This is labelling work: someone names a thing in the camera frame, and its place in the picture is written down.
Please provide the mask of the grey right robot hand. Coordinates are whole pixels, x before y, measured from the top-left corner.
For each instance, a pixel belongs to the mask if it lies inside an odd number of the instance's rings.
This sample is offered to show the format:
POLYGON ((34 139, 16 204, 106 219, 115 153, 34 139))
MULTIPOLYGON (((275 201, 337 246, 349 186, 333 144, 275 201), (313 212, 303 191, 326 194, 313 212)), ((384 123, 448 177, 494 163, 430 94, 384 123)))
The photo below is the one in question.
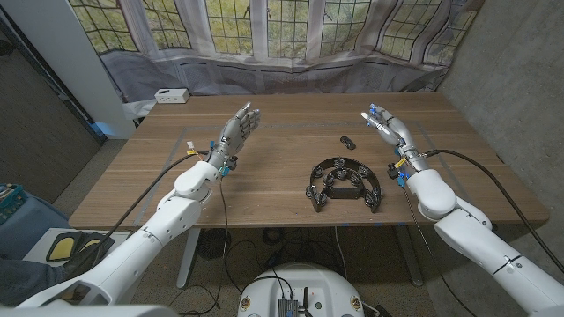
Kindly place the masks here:
POLYGON ((384 107, 371 104, 368 112, 360 114, 368 127, 376 129, 380 137, 401 153, 416 148, 416 144, 405 124, 384 107))

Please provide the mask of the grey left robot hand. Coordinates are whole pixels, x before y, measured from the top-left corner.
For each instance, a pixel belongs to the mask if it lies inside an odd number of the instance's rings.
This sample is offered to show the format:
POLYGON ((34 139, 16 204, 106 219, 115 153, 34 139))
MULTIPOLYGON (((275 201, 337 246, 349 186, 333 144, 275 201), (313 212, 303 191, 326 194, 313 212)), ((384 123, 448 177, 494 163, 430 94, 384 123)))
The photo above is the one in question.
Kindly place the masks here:
POLYGON ((242 149, 249 135, 258 127, 260 120, 260 110, 252 109, 251 102, 248 101, 226 122, 206 161, 216 168, 226 164, 242 149))

